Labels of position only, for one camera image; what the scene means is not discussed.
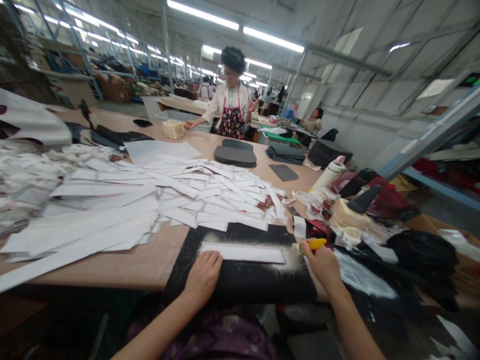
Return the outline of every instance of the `wooden table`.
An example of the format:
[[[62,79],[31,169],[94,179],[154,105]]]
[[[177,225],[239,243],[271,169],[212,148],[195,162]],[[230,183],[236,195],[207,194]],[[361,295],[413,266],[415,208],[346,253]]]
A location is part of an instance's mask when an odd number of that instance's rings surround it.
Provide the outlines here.
[[[93,108],[100,124],[118,132],[136,131],[146,134],[154,139],[175,142],[175,140],[164,138],[162,125],[154,123],[149,127],[139,127],[134,124],[133,116],[123,115]],[[80,110],[72,110],[56,114],[64,121],[75,122],[88,126]],[[214,151],[221,145],[223,136],[204,133],[199,131],[188,131],[178,142],[188,141],[201,152],[200,159],[214,158]],[[283,189],[288,195],[292,191],[307,191],[320,175],[320,172],[313,171],[308,167],[299,165],[288,165],[298,174],[298,180],[282,182],[272,171],[269,164],[278,164],[269,159],[265,150],[267,146],[250,143],[257,157],[257,167],[249,169],[262,180],[269,181],[274,187]],[[295,203],[295,208],[300,214],[306,217],[306,208],[300,203]],[[293,218],[287,224],[287,229],[293,233]],[[141,289],[150,291],[162,291],[165,289],[170,272],[180,252],[185,237],[189,231],[185,225],[170,227],[164,223],[159,233],[153,234],[150,242],[145,245],[135,246],[129,251],[112,253],[98,253],[83,260],[64,266],[55,271],[49,272],[32,281],[36,284],[47,285],[68,285],[83,287],[110,287],[123,289]],[[6,255],[0,254],[0,274],[4,274],[25,264],[5,263]],[[313,277],[317,288],[318,299],[328,301],[327,294],[320,283]]]

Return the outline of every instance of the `apron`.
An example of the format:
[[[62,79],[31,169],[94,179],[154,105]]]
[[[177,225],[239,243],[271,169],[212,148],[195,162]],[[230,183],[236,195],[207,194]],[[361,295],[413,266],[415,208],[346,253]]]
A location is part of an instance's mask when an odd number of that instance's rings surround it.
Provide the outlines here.
[[[245,123],[240,109],[240,91],[238,92],[238,107],[225,107],[226,103],[227,97],[225,96],[218,135],[243,140]]]

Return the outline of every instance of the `worker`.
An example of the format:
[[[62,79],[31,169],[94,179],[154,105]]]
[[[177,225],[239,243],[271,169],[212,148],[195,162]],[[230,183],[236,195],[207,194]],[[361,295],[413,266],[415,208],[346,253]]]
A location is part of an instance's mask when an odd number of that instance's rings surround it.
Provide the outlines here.
[[[203,83],[200,85],[200,100],[207,102],[214,97],[214,89],[210,85],[210,78],[208,76],[203,77]]]
[[[322,129],[322,116],[324,115],[324,110],[317,106],[310,115],[310,118],[304,121],[302,124],[310,133],[316,135],[319,130]]]
[[[251,101],[247,86],[240,82],[245,71],[245,58],[242,52],[227,46],[221,52],[221,62],[226,85],[219,85],[205,114],[196,120],[186,121],[185,129],[191,130],[203,123],[211,124],[216,114],[220,120],[216,125],[218,135],[234,139],[245,137],[244,125],[250,124],[252,113],[259,105],[258,100]]]
[[[313,254],[307,242],[303,248],[315,277],[330,298],[346,358],[385,360],[342,281],[333,251],[324,246]],[[221,266],[222,256],[218,251],[202,252],[180,296],[113,360],[280,359],[272,340],[244,306],[204,309],[201,317],[183,331],[214,293]],[[318,359],[325,357],[319,353]]]

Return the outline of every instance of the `hand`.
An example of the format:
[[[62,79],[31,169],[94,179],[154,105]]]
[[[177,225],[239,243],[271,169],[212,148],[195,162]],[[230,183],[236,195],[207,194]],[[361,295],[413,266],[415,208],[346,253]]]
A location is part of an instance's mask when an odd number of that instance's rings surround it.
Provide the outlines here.
[[[183,125],[183,127],[187,130],[192,130],[197,125],[198,125],[198,122],[196,120],[187,120],[185,121],[185,124]]]
[[[253,113],[258,106],[259,106],[258,100],[252,101],[250,105],[248,105],[248,112]]]
[[[303,250],[315,277],[322,284],[329,297],[336,291],[345,289],[340,275],[339,262],[331,249],[322,246],[314,254],[308,245],[308,241],[304,241]]]
[[[222,256],[218,251],[202,252],[191,267],[183,295],[200,310],[210,300],[219,280]]]

